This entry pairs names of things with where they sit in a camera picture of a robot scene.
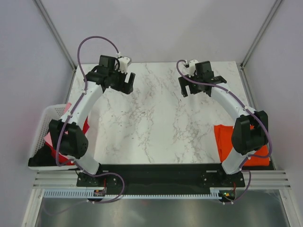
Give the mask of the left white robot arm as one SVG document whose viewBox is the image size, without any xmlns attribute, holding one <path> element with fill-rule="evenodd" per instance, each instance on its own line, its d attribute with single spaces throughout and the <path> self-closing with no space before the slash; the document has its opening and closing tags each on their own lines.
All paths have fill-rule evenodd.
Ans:
<svg viewBox="0 0 303 227">
<path fill-rule="evenodd" d="M 63 166 L 65 163 L 59 161 L 59 155 L 66 156 L 69 162 L 88 173 L 87 180 L 93 186 L 101 185 L 104 175 L 98 171 L 100 163 L 88 153 L 89 142 L 83 126 L 92 107 L 106 89 L 127 95 L 132 93 L 135 74 L 127 72 L 131 62 L 131 58 L 126 56 L 115 58 L 101 55 L 98 65 L 85 75 L 85 87 L 79 99 L 59 120 L 49 123 L 56 164 Z"/>
</svg>

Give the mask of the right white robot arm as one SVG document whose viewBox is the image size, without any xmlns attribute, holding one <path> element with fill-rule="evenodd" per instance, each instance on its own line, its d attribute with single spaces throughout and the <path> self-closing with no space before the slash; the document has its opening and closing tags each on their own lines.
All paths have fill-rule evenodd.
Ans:
<svg viewBox="0 0 303 227">
<path fill-rule="evenodd" d="M 234 180 L 233 174 L 240 172 L 248 159 L 270 157 L 272 141 L 268 132 L 268 115 L 245 105 L 231 91 L 226 79 L 215 76 L 209 61 L 179 60 L 177 63 L 183 63 L 188 69 L 188 74 L 181 74 L 178 79 L 182 96 L 204 92 L 234 120 L 232 149 L 222 162 L 223 171 L 217 174 L 218 183 L 228 186 Z"/>
</svg>

